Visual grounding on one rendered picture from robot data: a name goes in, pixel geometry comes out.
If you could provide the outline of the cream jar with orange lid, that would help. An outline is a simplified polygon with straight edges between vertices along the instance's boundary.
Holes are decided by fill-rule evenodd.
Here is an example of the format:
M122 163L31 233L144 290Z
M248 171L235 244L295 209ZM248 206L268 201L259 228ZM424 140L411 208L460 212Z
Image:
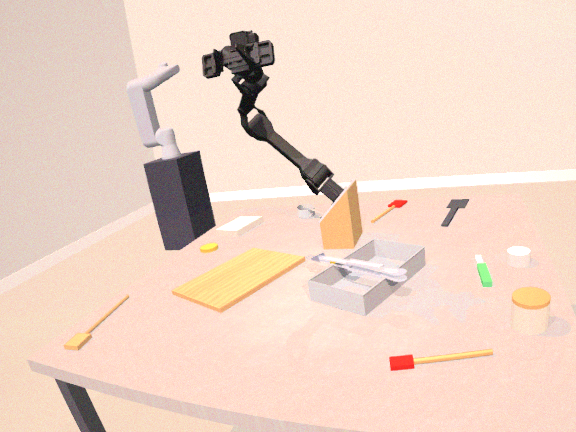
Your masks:
M511 327L525 335L544 332L549 323L550 299L544 289L523 287L515 290L511 301Z

